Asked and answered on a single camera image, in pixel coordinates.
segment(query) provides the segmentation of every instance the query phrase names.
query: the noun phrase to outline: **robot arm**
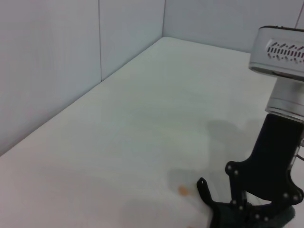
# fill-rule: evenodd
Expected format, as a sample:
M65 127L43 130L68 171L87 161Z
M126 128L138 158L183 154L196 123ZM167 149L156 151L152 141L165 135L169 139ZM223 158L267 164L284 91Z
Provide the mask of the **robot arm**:
M304 198L304 192L290 175L304 137L303 41L304 30L273 26L259 30L249 68L278 80L266 107L269 114L250 157L226 165L231 202L214 202L207 182L201 178L197 183L201 198L214 212L211 228L283 227L275 221L283 216L285 225L294 216L291 206ZM246 192L271 203L253 206L247 202Z

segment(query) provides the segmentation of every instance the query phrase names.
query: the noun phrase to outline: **small orange object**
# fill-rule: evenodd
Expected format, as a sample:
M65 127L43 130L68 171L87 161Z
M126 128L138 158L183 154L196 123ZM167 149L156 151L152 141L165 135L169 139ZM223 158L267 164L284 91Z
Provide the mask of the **small orange object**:
M179 194L182 196L188 196L189 195L189 191L185 186L179 186Z

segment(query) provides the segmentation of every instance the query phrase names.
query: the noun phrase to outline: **silver cylindrical joint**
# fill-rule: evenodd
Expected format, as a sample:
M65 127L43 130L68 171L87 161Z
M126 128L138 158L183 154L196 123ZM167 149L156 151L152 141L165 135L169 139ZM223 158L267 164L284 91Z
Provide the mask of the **silver cylindrical joint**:
M304 84L278 78L266 111L304 122Z

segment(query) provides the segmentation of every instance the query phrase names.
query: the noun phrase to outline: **white wall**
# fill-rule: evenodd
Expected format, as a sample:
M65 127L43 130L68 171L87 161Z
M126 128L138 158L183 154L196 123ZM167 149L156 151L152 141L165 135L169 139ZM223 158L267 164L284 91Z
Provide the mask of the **white wall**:
M100 0L102 78L162 37L164 0Z
M0 1L0 154L100 81L98 0Z
M164 36L250 52L259 27L295 27L303 0L166 0Z

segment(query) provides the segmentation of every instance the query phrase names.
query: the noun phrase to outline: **white table surface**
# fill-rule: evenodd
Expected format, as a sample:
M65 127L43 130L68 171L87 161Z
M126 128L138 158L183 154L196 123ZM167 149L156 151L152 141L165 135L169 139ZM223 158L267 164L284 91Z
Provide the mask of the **white table surface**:
M275 83L248 61L159 40L0 157L0 227L206 228L195 183L230 200L225 164L250 154ZM302 227L303 209L288 227Z

